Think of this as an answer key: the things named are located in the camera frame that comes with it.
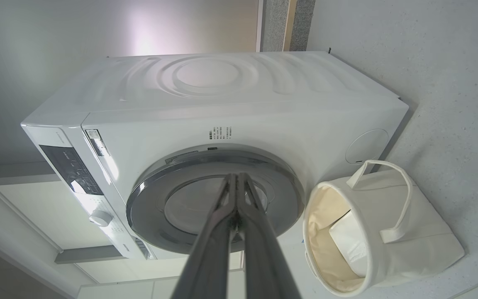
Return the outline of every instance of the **fabric laundry basket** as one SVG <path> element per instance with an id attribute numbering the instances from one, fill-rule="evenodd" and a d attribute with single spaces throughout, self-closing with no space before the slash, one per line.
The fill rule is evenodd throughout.
<path id="1" fill-rule="evenodd" d="M 363 175 L 370 164 L 393 169 Z M 340 297 L 438 274 L 464 255 L 413 180 L 386 161 L 368 160 L 351 177 L 318 184 L 303 234 L 309 267 Z"/>

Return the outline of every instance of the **front-load washer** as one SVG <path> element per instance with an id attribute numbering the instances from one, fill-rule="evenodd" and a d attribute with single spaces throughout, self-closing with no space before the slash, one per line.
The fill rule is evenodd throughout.
<path id="1" fill-rule="evenodd" d="M 280 244 L 302 242 L 311 188 L 377 159 L 407 109 L 325 52 L 141 56 L 99 59 L 22 126 L 123 256 L 167 259 L 230 172 L 252 176 Z"/>

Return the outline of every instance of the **basket handle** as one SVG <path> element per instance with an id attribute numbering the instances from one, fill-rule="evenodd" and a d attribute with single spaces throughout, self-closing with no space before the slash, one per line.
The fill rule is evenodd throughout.
<path id="1" fill-rule="evenodd" d="M 307 255 L 307 250 L 305 251 L 305 260 L 307 261 L 307 265 L 309 266 L 309 269 L 311 269 L 311 272 L 313 272 L 315 277 L 317 279 L 319 279 L 318 276 L 317 276 L 317 273 L 315 272 L 315 270 L 313 270 L 313 265 L 311 264 L 311 260 L 309 259 L 309 255 Z"/>
<path id="2" fill-rule="evenodd" d="M 361 168 L 359 168 L 346 182 L 351 189 L 355 188 L 355 185 L 357 185 L 361 176 L 363 176 L 366 167 L 370 164 L 385 165 L 397 170 L 398 172 L 400 172 L 400 174 L 402 174 L 403 178 L 405 179 L 405 182 L 407 183 L 407 199 L 403 206 L 402 213 L 400 215 L 400 218 L 398 219 L 398 222 L 392 228 L 379 231 L 381 238 L 383 239 L 383 243 L 393 243 L 400 240 L 406 234 L 408 229 L 408 211 L 410 209 L 410 199 L 412 198 L 413 193 L 412 181 L 410 180 L 405 170 L 403 170 L 398 165 L 392 164 L 387 161 L 367 160 L 366 162 L 364 162 Z"/>

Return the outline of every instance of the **white wall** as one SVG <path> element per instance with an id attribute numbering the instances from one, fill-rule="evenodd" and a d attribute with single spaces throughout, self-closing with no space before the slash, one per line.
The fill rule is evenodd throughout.
<path id="1" fill-rule="evenodd" d="M 100 284 L 106 284 L 180 276 L 187 260 L 187 257 L 147 261 L 125 259 L 78 263 L 78 266 Z M 241 254 L 239 252 L 230 254 L 229 269 L 234 270 L 240 267 Z"/>
<path id="2" fill-rule="evenodd" d="M 97 57 L 255 51 L 257 0 L 0 0 L 0 164 L 43 161 L 20 127 Z"/>
<path id="3" fill-rule="evenodd" d="M 178 282 L 178 277 L 169 279 L 151 279 L 138 282 L 121 282 L 119 284 L 95 284 L 83 286 L 78 299 L 169 299 Z M 243 271 L 228 274 L 228 299 L 245 298 L 245 279 Z"/>
<path id="4" fill-rule="evenodd" d="M 0 192 L 63 250 L 112 244 L 65 182 L 5 185 Z"/>
<path id="5" fill-rule="evenodd" d="M 1 200 L 0 251 L 21 270 L 71 297 L 77 296 L 81 285 L 95 283 L 75 265 L 55 264 L 57 250 Z"/>

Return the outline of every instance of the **door glass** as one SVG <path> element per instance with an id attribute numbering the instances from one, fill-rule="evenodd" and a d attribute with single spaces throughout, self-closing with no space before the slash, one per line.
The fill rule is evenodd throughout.
<path id="1" fill-rule="evenodd" d="M 224 177 L 201 179 L 173 193 L 165 203 L 165 218 L 176 228 L 197 235 L 207 219 L 207 214 L 217 200 L 217 193 Z M 256 185 L 256 191 L 264 210 L 267 195 Z"/>

